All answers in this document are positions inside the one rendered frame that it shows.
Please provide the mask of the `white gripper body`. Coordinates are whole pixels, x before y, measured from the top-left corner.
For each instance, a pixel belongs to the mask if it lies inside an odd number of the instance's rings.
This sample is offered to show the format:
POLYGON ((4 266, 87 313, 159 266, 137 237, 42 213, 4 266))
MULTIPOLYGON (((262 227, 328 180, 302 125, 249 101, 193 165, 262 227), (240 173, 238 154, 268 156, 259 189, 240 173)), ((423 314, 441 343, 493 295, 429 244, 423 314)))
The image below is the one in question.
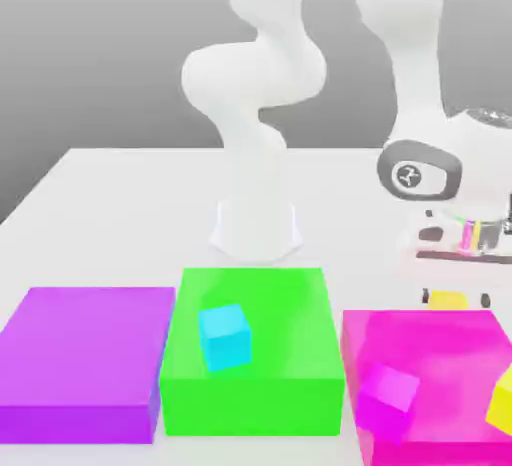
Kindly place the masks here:
POLYGON ((429 289, 512 290, 512 256, 419 251, 411 259, 411 278, 429 289))

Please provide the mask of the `small yellow cube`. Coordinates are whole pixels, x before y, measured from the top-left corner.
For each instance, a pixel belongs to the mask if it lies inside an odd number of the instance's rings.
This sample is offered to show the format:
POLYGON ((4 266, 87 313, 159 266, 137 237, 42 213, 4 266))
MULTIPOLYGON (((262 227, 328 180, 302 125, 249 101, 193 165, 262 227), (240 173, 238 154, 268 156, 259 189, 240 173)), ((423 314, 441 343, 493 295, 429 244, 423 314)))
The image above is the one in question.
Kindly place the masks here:
POLYGON ((427 307, 431 310, 460 311, 470 308, 468 296, 461 292, 432 290, 427 307))
POLYGON ((494 386, 486 413, 486 422, 512 436, 512 363, 494 386))

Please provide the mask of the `small magenta cube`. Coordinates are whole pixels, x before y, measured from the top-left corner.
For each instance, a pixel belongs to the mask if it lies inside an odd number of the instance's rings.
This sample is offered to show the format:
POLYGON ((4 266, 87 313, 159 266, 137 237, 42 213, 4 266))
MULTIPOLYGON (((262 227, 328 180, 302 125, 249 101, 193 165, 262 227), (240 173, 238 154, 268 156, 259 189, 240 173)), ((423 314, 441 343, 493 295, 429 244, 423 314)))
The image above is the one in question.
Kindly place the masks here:
POLYGON ((375 438, 400 443, 412 421, 420 378, 374 363, 363 378, 356 401, 355 422, 375 438))

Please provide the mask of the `small cyan cube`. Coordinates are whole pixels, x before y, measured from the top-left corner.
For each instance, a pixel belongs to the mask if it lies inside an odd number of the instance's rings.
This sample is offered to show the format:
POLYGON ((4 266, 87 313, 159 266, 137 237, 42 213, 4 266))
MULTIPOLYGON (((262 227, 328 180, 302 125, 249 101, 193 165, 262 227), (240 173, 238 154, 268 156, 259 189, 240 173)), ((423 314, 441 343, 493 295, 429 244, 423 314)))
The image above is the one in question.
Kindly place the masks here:
POLYGON ((246 365, 252 361, 252 331, 239 304, 201 310, 198 328, 209 372, 246 365))

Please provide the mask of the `large magenta box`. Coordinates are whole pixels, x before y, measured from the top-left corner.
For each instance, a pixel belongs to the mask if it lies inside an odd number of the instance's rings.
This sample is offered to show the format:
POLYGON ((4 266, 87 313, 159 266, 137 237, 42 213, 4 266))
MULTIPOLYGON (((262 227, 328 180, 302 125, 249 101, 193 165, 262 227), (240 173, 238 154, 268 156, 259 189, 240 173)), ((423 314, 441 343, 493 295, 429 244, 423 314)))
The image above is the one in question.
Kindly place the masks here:
POLYGON ((346 310, 342 358, 351 406, 374 363, 420 378, 400 443, 357 426, 364 466, 512 466, 512 436, 486 422, 512 343, 489 310, 346 310))

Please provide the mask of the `large green box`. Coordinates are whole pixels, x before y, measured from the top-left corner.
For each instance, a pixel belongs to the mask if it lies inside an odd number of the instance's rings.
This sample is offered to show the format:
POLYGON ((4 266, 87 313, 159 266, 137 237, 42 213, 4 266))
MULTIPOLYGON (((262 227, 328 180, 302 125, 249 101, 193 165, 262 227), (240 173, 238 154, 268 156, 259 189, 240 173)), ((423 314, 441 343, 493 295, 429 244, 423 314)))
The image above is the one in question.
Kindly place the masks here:
POLYGON ((160 372, 169 436, 336 436, 345 375, 320 268, 186 268, 160 372), (211 372, 199 314, 237 304, 252 360, 211 372))

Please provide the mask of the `large purple box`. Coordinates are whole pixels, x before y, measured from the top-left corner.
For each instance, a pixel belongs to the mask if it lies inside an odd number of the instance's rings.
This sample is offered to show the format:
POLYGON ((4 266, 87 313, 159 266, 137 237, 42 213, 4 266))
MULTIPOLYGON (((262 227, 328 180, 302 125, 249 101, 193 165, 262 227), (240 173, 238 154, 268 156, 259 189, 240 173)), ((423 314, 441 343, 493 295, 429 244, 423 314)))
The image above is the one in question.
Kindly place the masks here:
POLYGON ((150 444, 172 287, 35 287, 0 331, 0 444, 150 444))

